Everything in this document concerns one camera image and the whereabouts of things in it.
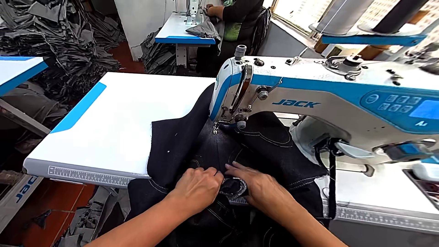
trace sewing machine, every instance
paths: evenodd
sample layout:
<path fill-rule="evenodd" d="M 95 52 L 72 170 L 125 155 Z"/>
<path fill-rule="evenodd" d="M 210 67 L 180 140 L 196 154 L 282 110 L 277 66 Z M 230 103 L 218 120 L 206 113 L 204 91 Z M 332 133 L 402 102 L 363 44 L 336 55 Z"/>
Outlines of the sewing machine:
<path fill-rule="evenodd" d="M 187 6 L 187 20 L 186 25 L 197 25 L 201 23 L 201 20 L 198 20 L 197 17 L 201 17 L 201 15 L 197 15 L 198 8 L 200 5 L 199 0 L 187 0 L 186 6 Z"/>
<path fill-rule="evenodd" d="M 249 57 L 221 67 L 210 119 L 236 124 L 261 111 L 304 115 L 290 129 L 302 153 L 332 142 L 337 161 L 414 161 L 439 148 L 439 77 L 397 62 L 359 56 L 326 59 Z"/>

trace right hand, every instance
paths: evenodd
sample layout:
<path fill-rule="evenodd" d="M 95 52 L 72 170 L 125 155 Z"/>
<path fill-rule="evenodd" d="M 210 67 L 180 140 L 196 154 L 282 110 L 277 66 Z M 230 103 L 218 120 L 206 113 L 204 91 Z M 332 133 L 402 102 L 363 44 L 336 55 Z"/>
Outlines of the right hand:
<path fill-rule="evenodd" d="M 248 203 L 282 224 L 282 215 L 285 215 L 292 203 L 297 203 L 293 196 L 272 176 L 235 161 L 232 164 L 226 164 L 226 174 L 247 183 L 249 195 L 245 199 Z"/>

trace left hand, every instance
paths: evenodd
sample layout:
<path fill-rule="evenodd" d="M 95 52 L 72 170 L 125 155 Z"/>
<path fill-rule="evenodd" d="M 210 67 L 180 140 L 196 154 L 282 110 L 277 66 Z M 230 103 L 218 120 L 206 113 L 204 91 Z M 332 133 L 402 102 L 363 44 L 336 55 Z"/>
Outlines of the left hand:
<path fill-rule="evenodd" d="M 187 217 L 190 217 L 213 203 L 223 179 L 223 174 L 213 167 L 209 167 L 207 170 L 201 167 L 189 168 L 165 200 L 178 205 L 180 212 L 184 212 Z"/>

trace blue table trim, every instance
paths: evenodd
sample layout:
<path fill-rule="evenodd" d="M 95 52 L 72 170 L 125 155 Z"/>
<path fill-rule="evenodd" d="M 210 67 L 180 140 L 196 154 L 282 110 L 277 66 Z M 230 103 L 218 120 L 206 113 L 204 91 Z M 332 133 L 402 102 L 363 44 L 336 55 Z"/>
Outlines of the blue table trim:
<path fill-rule="evenodd" d="M 93 102 L 101 95 L 107 86 L 100 82 L 96 85 L 76 104 L 75 107 L 61 120 L 60 123 L 50 132 L 56 133 L 71 129 L 82 115 L 88 110 Z"/>
<path fill-rule="evenodd" d="M 380 36 L 380 35 L 354 35 L 347 37 L 322 36 L 324 44 L 370 44 L 370 45 L 401 45 L 416 46 L 423 41 L 426 35 L 412 36 Z"/>
<path fill-rule="evenodd" d="M 167 44 L 215 44 L 214 38 L 200 38 L 198 36 L 167 36 L 166 38 L 155 38 L 156 43 Z"/>
<path fill-rule="evenodd" d="M 45 68 L 47 68 L 47 64 L 42 61 L 41 63 L 37 64 L 36 66 L 33 66 L 32 68 L 26 70 L 25 72 L 17 75 L 16 77 L 10 79 L 9 81 L 3 83 L 2 85 L 0 85 L 0 96 L 3 96 L 5 93 L 11 91 L 12 89 L 17 87 L 18 85 L 22 84 L 27 79 L 40 73 Z"/>
<path fill-rule="evenodd" d="M 35 57 L 0 57 L 0 61 L 27 61 Z"/>

